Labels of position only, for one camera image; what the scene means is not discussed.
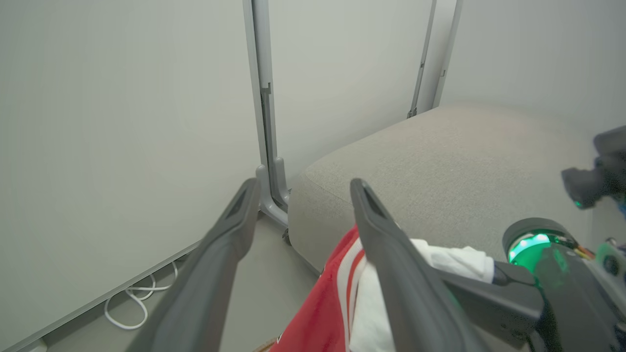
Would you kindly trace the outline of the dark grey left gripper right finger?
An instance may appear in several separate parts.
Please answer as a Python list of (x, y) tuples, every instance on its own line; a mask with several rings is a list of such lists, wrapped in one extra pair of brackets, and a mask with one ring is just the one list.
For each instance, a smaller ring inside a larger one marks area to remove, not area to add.
[(487, 352), (455, 297), (385, 209), (371, 186), (350, 182), (358, 233), (377, 269), (399, 352)]

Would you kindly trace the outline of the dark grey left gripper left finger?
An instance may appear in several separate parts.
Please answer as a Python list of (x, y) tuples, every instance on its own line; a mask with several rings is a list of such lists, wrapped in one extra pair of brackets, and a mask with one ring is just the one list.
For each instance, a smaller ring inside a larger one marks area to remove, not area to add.
[(239, 262), (253, 243), (260, 185), (246, 179), (139, 330), (129, 352), (217, 352)]

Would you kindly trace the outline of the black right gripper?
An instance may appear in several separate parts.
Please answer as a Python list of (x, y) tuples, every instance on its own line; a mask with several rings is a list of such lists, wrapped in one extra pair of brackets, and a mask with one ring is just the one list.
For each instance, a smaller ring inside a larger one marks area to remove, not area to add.
[(436, 270), (473, 323), (531, 352), (625, 350), (625, 311), (563, 225), (522, 219), (505, 230), (503, 250), (509, 263), (494, 262), (491, 282)]

